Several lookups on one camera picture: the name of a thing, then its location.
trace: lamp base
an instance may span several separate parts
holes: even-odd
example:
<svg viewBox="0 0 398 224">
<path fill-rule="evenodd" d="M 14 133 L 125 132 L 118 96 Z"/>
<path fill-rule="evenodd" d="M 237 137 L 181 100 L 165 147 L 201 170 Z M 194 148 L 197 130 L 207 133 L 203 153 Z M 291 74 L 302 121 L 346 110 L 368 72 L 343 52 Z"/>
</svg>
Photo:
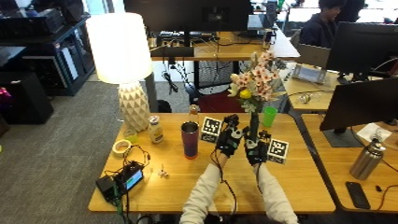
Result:
<svg viewBox="0 0 398 224">
<path fill-rule="evenodd" d="M 120 107 L 124 114 L 124 124 L 137 132 L 143 131 L 149 125 L 147 97 L 142 91 L 139 81 L 120 85 Z"/>
</svg>

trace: desk leg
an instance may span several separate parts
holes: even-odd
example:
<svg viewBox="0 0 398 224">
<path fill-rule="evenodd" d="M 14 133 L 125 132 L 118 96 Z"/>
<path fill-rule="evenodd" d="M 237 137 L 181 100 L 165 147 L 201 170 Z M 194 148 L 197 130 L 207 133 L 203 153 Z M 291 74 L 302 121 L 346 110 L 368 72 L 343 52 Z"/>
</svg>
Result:
<svg viewBox="0 0 398 224">
<path fill-rule="evenodd" d="M 157 89 L 154 84 L 154 75 L 153 73 L 145 78 L 145 87 L 147 94 L 147 103 L 149 110 L 151 113 L 158 112 L 158 97 L 157 97 Z"/>
</svg>

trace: paper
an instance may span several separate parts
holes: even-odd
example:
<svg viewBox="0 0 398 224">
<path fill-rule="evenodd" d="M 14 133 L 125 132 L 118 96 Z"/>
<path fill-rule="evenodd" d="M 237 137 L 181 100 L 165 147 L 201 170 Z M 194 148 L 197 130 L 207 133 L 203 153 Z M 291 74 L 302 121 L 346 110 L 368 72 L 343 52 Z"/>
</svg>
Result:
<svg viewBox="0 0 398 224">
<path fill-rule="evenodd" d="M 380 128 L 376 124 L 370 123 L 364 128 L 356 133 L 362 138 L 364 138 L 368 142 L 371 142 L 371 138 L 378 134 L 382 137 L 382 141 L 384 141 L 391 132 L 383 128 Z"/>
</svg>

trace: computer monitor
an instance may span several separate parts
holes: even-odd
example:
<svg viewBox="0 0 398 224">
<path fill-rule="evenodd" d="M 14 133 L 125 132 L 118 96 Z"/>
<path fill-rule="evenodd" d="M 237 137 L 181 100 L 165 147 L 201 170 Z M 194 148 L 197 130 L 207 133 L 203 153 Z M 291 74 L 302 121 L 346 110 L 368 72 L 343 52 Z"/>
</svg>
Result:
<svg viewBox="0 0 398 224">
<path fill-rule="evenodd" d="M 326 69 L 354 73 L 352 81 L 387 77 L 371 70 L 398 56 L 398 25 L 339 22 Z"/>
<path fill-rule="evenodd" d="M 142 16 L 147 32 L 243 31 L 251 10 L 249 0 L 124 0 L 125 12 Z"/>
<path fill-rule="evenodd" d="M 346 128 L 398 116 L 398 77 L 335 86 L 319 130 L 332 147 L 360 147 Z"/>
</svg>

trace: flower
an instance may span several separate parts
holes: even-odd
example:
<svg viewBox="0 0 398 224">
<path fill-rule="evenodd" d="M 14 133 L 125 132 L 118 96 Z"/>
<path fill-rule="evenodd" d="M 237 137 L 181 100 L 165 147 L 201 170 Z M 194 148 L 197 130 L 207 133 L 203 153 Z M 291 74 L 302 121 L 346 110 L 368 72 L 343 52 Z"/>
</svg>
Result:
<svg viewBox="0 0 398 224">
<path fill-rule="evenodd" d="M 270 50 L 251 54 L 249 67 L 241 74 L 231 74 L 230 94 L 241 103 L 246 113 L 257 112 L 262 102 L 278 100 L 275 97 L 285 92 L 274 92 L 281 86 L 278 72 L 286 68 L 282 60 L 274 57 Z"/>
</svg>

